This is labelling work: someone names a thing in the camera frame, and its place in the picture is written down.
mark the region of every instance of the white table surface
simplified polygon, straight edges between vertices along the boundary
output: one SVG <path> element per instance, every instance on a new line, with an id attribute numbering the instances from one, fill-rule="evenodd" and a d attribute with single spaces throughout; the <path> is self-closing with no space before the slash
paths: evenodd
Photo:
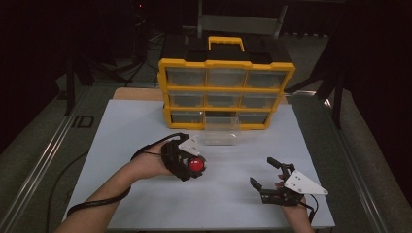
<path id="1" fill-rule="evenodd" d="M 68 208 L 84 202 L 139 148 L 176 132 L 202 135 L 202 131 L 167 128 L 162 106 L 161 101 L 109 102 Z M 163 176 L 135 183 L 121 201 L 109 228 L 288 228 L 279 206 L 261 203 L 259 193 L 250 185 L 250 177 L 263 188 L 274 188 L 281 171 L 266 162 L 271 156 L 282 163 L 293 163 L 298 171 L 320 183 L 290 105 L 279 106 L 268 129 L 242 131 L 235 146 L 199 145 L 199 148 L 207 159 L 203 176 L 186 182 Z M 319 210 L 312 225 L 334 226 L 325 197 L 317 195 L 316 198 Z M 316 207 L 312 197 L 306 199 Z"/>

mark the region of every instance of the yellow storage organizer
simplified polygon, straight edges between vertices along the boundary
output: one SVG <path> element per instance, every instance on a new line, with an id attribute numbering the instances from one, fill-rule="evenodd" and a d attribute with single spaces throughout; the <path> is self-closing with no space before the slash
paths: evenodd
<path id="1" fill-rule="evenodd" d="M 266 129 L 294 69 L 272 38 L 169 35 L 157 74 L 164 119 L 170 128 L 205 129 L 219 118 L 238 120 L 241 130 Z"/>

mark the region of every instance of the small white object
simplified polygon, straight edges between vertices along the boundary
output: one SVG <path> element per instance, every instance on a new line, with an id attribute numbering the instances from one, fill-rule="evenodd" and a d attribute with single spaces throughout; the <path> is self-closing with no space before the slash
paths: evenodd
<path id="1" fill-rule="evenodd" d="M 194 156 L 198 156 L 200 152 L 197 144 L 197 138 L 198 135 L 191 136 L 190 138 L 179 144 L 179 149 L 193 154 Z"/>
<path id="2" fill-rule="evenodd" d="M 327 190 L 297 170 L 291 173 L 291 176 L 285 181 L 284 186 L 300 194 L 328 195 Z"/>

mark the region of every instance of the yellow carrying handle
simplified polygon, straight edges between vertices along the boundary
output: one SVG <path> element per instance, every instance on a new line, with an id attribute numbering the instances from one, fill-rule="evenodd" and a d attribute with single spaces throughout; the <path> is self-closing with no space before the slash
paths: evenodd
<path id="1" fill-rule="evenodd" d="M 240 50 L 245 51 L 242 38 L 240 37 L 209 37 L 209 50 L 212 50 L 212 43 L 215 44 L 236 44 L 240 46 Z"/>

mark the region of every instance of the red ball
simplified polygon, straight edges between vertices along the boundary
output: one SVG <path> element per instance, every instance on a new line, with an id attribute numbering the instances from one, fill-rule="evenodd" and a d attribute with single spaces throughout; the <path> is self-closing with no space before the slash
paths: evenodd
<path id="1" fill-rule="evenodd" d="M 189 162 L 189 168 L 193 171 L 193 172 L 200 172 L 202 171 L 202 169 L 204 168 L 205 164 L 203 162 L 203 160 L 199 157 L 193 158 L 190 160 Z"/>

